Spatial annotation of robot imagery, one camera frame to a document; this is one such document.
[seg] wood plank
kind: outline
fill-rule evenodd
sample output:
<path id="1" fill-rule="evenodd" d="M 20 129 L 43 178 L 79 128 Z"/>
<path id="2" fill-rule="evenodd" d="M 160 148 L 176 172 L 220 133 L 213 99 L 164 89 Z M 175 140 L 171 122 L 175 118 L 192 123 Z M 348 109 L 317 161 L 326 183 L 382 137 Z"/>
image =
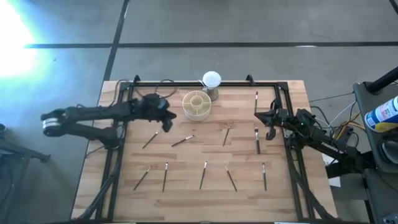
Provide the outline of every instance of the wood plank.
<path id="1" fill-rule="evenodd" d="M 294 111 L 309 110 L 303 81 L 288 81 Z M 108 106 L 114 97 L 116 82 L 104 82 L 99 105 Z M 269 109 L 275 98 L 269 87 L 222 87 L 213 102 L 211 113 L 201 122 L 183 115 L 182 99 L 198 88 L 178 88 L 168 98 L 170 111 L 177 114 L 168 133 L 160 133 L 145 149 L 143 145 L 161 127 L 160 123 L 130 122 L 119 180 L 114 220 L 118 222 L 271 222 L 297 221 L 289 171 L 280 129 L 272 141 L 266 141 L 268 128 L 253 116 L 254 97 L 259 92 L 258 111 Z M 154 88 L 139 88 L 147 94 Z M 168 94 L 172 88 L 159 88 Z M 233 122 L 225 147 L 222 146 L 229 122 Z M 111 121 L 96 121 L 104 128 Z M 254 127 L 261 136 L 261 155 L 255 152 Z M 171 145 L 191 134 L 195 137 L 176 146 Z M 101 144 L 92 141 L 88 151 Z M 326 171 L 319 152 L 306 147 L 304 161 L 310 188 L 321 204 L 336 215 Z M 72 217 L 84 211 L 99 191 L 105 150 L 85 160 Z M 208 161 L 202 190 L 199 190 L 204 161 Z M 165 163 L 169 163 L 165 192 L 162 192 Z M 262 163 L 266 164 L 267 191 L 262 182 Z M 235 192 L 224 165 L 234 179 Z M 136 191 L 134 186 L 145 170 L 151 171 Z"/>

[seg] bright light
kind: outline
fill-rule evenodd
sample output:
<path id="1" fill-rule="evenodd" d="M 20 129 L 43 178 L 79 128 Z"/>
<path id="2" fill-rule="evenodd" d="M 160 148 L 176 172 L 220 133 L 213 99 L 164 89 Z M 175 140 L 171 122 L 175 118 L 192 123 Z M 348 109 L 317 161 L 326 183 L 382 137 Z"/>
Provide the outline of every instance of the bright light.
<path id="1" fill-rule="evenodd" d="M 29 29 L 7 0 L 0 0 L 0 79 L 29 74 L 36 50 L 24 49 L 34 43 Z"/>

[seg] wooden table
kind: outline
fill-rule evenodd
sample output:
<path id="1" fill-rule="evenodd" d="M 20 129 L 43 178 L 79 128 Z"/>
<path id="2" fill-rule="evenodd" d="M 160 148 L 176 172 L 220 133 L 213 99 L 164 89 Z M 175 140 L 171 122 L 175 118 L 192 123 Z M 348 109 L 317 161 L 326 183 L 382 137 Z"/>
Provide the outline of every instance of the wooden table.
<path id="1" fill-rule="evenodd" d="M 294 111 L 310 109 L 303 81 L 288 81 Z M 116 82 L 104 82 L 99 105 L 108 106 Z M 272 222 L 297 221 L 290 186 L 289 170 L 281 130 L 266 141 L 266 128 L 254 117 L 255 92 L 259 92 L 258 111 L 269 110 L 275 98 L 269 87 L 223 87 L 213 102 L 211 113 L 200 122 L 183 115 L 182 98 L 198 88 L 178 88 L 168 98 L 170 111 L 177 114 L 168 133 L 160 133 L 145 149 L 143 145 L 161 124 L 148 121 L 129 122 L 114 221 L 130 222 Z M 139 87 L 142 94 L 153 88 Z M 159 93 L 170 92 L 162 88 Z M 228 123 L 233 121 L 226 145 L 223 140 Z M 110 120 L 95 121 L 96 127 L 111 125 Z M 259 128 L 261 155 L 256 154 L 254 127 Z M 195 137 L 176 147 L 171 145 L 191 134 Z M 90 142 L 88 151 L 101 146 Z M 327 211 L 336 216 L 335 204 L 321 154 L 303 150 L 310 188 Z M 98 193 L 106 151 L 100 150 L 85 159 L 72 217 L 83 213 Z M 204 162 L 208 161 L 202 190 L 199 190 Z M 165 192 L 162 193 L 165 163 L 169 163 Z M 262 163 L 266 164 L 267 191 L 262 180 Z M 224 169 L 227 164 L 238 191 Z M 152 170 L 136 191 L 134 186 L 145 170 Z M 103 213 L 106 214 L 108 203 Z"/>

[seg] concrete floor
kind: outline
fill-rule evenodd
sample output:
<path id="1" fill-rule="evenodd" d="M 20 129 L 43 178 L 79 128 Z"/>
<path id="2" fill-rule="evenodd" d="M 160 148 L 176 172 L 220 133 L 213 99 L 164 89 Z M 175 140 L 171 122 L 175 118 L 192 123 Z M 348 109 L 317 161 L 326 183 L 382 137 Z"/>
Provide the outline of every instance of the concrete floor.
<path id="1" fill-rule="evenodd" d="M 111 43 L 123 0 L 2 4 L 8 32 L 0 37 L 5 38 L 6 50 L 0 55 L 7 68 L 0 72 L 0 123 L 9 127 L 13 141 L 52 155 L 46 164 L 30 163 L 9 223 L 68 220 L 87 140 L 45 137 L 40 115 L 78 103 L 96 105 L 110 49 L 13 47 Z M 131 0 L 120 42 L 396 41 L 397 22 L 388 0 Z M 197 80 L 216 70 L 225 80 L 242 80 L 247 74 L 256 80 L 304 80 L 313 100 L 351 92 L 353 83 L 377 79 L 397 65 L 396 58 L 398 47 L 119 49 L 110 79 L 140 75 L 143 80 Z M 332 119 L 353 101 L 351 95 L 314 105 Z M 359 149 L 369 150 L 366 137 L 358 134 Z M 333 191 L 342 218 L 363 220 L 363 212 L 356 209 L 344 214 L 346 206 L 355 203 L 345 203 L 349 193 Z"/>

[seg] blue spray can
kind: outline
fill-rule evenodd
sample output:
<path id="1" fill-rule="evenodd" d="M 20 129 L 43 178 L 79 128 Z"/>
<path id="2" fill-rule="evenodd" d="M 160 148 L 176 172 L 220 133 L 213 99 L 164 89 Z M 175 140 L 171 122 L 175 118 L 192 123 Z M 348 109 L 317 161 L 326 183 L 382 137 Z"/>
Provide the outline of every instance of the blue spray can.
<path id="1" fill-rule="evenodd" d="M 364 120 L 370 129 L 378 133 L 398 127 L 398 96 L 368 112 Z"/>

